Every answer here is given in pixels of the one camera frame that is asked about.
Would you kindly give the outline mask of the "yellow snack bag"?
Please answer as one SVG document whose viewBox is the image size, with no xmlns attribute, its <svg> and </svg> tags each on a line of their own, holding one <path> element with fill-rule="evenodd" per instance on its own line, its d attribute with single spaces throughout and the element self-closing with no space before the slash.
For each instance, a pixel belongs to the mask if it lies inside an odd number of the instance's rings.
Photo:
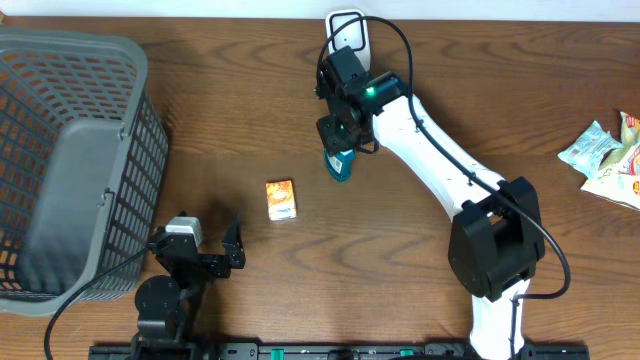
<svg viewBox="0 0 640 360">
<path fill-rule="evenodd" d="M 621 206 L 639 210 L 639 118 L 620 111 L 622 147 L 609 153 L 596 176 L 582 186 Z"/>
</svg>

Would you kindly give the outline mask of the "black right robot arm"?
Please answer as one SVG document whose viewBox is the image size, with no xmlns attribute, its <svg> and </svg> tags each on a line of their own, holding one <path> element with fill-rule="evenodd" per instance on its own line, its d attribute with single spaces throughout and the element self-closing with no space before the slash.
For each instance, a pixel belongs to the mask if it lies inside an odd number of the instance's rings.
<svg viewBox="0 0 640 360">
<path fill-rule="evenodd" d="M 485 359 L 515 358 L 524 346 L 519 303 L 545 255 L 532 184 L 508 182 L 473 159 L 393 73 L 325 69 L 316 93 L 330 111 L 317 128 L 331 175 L 348 179 L 368 143 L 401 159 L 451 221 L 448 262 L 472 296 L 473 350 Z"/>
</svg>

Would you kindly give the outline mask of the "teal wet wipes pack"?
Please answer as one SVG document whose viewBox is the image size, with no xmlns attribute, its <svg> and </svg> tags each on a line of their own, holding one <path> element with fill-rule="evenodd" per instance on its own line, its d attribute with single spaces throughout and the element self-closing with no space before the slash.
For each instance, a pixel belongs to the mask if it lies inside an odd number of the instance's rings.
<svg viewBox="0 0 640 360">
<path fill-rule="evenodd" d="M 621 147 L 619 141 L 604 131 L 597 121 L 593 121 L 573 144 L 558 154 L 558 158 L 592 179 L 597 175 L 605 155 Z"/>
</svg>

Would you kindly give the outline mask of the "orange small carton box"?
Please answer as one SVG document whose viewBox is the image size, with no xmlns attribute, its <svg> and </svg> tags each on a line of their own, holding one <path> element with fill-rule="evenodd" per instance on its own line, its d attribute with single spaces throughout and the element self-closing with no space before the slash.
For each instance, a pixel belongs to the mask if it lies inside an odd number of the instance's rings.
<svg viewBox="0 0 640 360">
<path fill-rule="evenodd" d="M 271 221 L 297 217 L 293 182 L 282 180 L 266 184 L 268 216 Z"/>
</svg>

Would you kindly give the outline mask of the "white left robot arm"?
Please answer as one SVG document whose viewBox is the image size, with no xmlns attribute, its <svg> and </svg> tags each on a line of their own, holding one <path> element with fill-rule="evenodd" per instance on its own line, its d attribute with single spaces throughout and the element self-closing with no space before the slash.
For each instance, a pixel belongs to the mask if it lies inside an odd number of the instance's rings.
<svg viewBox="0 0 640 360">
<path fill-rule="evenodd" d="M 131 359 L 218 357 L 216 346 L 192 330 L 207 286 L 246 264 L 239 220 L 226 230 L 222 254 L 199 252 L 202 241 L 199 219 L 184 212 L 152 235 L 148 247 L 167 273 L 148 278 L 136 291 L 138 332 L 132 338 Z"/>
</svg>

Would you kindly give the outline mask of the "blue mouthwash bottle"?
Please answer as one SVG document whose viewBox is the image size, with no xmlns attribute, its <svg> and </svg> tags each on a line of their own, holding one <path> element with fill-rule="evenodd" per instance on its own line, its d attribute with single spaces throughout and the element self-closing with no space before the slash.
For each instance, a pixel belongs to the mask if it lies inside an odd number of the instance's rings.
<svg viewBox="0 0 640 360">
<path fill-rule="evenodd" d="M 356 157 L 354 150 L 338 152 L 330 155 L 324 150 L 324 161 L 329 174 L 338 182 L 345 182 L 351 177 L 352 162 Z"/>
</svg>

